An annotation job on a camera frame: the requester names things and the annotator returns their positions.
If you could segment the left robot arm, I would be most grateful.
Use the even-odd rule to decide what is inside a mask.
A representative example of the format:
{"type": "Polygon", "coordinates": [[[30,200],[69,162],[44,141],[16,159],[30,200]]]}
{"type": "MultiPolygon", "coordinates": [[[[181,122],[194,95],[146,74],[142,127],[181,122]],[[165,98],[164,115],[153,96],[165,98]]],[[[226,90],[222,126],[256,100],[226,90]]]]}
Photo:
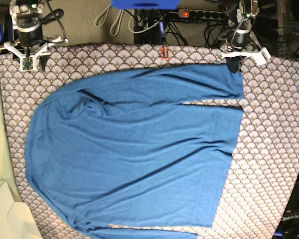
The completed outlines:
{"type": "Polygon", "coordinates": [[[217,36],[221,56],[229,71],[240,71],[243,60],[251,58],[256,65],[267,63],[271,55],[258,41],[252,28],[259,13],[257,0],[214,0],[225,15],[227,26],[217,36]]]}

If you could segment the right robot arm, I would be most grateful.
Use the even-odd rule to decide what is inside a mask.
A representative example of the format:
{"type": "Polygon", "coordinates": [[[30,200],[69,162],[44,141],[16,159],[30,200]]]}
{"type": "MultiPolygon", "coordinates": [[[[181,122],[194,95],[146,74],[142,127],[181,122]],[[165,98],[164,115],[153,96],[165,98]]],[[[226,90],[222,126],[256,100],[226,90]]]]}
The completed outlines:
{"type": "Polygon", "coordinates": [[[9,4],[12,33],[15,40],[6,40],[0,46],[0,53],[10,52],[19,60],[22,72],[44,70],[51,48],[58,43],[66,43],[66,32],[61,18],[64,11],[52,9],[48,0],[12,0],[9,4]],[[57,22],[61,35],[46,37],[43,26],[57,22]]]}

